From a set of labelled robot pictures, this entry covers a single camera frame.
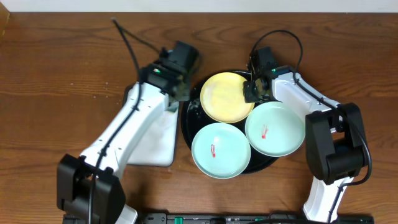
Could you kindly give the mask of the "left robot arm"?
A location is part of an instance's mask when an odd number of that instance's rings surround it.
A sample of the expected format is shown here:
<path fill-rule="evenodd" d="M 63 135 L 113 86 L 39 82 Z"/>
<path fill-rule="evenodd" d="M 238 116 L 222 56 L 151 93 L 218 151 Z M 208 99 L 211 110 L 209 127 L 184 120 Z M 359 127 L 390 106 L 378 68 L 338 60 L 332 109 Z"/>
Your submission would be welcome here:
<path fill-rule="evenodd" d="M 135 223 L 138 212 L 126 204 L 120 180 L 131 154 L 152 124 L 176 114 L 189 100 L 199 51 L 178 41 L 172 50 L 138 69 L 138 81 L 125 91 L 116 117 L 78 157 L 65 154 L 57 167 L 57 208 L 82 223 Z"/>

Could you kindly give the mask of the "yellow plate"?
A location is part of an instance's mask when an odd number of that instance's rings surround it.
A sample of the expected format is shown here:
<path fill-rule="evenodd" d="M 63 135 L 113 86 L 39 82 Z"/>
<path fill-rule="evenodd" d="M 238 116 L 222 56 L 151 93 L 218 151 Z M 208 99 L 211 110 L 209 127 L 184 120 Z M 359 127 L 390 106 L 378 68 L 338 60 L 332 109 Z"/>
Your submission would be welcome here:
<path fill-rule="evenodd" d="M 234 72 L 221 72 L 211 76 L 200 91 L 200 103 L 205 113 L 221 123 L 236 123 L 245 119 L 254 109 L 246 103 L 243 83 L 247 79 Z"/>

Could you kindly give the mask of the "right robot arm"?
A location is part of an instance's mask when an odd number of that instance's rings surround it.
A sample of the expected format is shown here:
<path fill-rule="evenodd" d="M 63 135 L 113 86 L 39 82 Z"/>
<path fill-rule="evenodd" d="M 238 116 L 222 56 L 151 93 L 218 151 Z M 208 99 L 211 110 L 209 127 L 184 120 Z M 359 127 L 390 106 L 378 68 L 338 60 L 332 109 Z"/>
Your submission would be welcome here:
<path fill-rule="evenodd" d="M 359 107 L 327 98 L 296 68 L 280 67 L 270 47 L 252 50 L 248 70 L 251 80 L 243 84 L 246 102 L 281 102 L 304 120 L 305 154 L 313 182 L 303 212 L 308 220 L 332 223 L 346 188 L 365 183 L 372 171 Z"/>

